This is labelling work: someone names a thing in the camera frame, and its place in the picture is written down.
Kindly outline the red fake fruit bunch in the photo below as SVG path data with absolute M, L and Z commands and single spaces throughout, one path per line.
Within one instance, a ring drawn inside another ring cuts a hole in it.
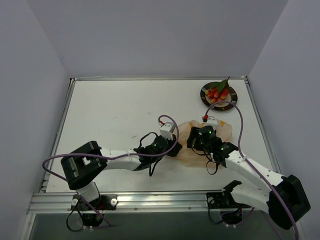
M 208 98 L 210 104 L 226 100 L 230 93 L 229 77 L 222 81 L 215 81 L 209 85 L 205 91 L 205 96 Z

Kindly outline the translucent orange plastic bag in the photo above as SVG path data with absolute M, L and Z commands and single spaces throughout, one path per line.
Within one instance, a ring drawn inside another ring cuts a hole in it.
M 176 158 L 187 167 L 206 167 L 208 159 L 203 155 L 204 152 L 196 149 L 196 144 L 193 145 L 194 151 L 187 147 L 187 139 L 190 136 L 192 127 L 202 128 L 204 125 L 204 122 L 200 123 L 196 120 L 191 120 L 185 121 L 178 126 L 178 143 L 182 145 L 182 149 L 178 152 Z M 221 138 L 223 142 L 230 142 L 232 140 L 232 134 L 232 125 L 217 119 L 216 135 Z

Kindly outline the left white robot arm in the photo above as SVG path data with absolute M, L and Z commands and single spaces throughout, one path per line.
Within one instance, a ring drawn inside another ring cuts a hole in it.
M 94 179 L 102 171 L 149 169 L 151 176 L 152 166 L 163 156 L 176 157 L 181 149 L 175 135 L 172 139 L 156 135 L 150 145 L 140 144 L 129 151 L 105 149 L 93 140 L 74 150 L 72 156 L 63 157 L 60 163 L 69 189 L 83 197 L 82 202 L 88 209 L 95 210 L 100 206 L 101 197 Z

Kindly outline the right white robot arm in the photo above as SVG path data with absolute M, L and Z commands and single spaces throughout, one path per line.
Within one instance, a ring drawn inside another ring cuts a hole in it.
M 284 230 L 293 227 L 311 209 L 296 176 L 286 177 L 245 156 L 236 145 L 223 142 L 212 126 L 192 127 L 187 147 L 202 152 L 210 162 L 238 173 L 253 184 L 248 186 L 234 180 L 226 185 L 222 193 L 225 205 L 247 205 L 261 210 Z

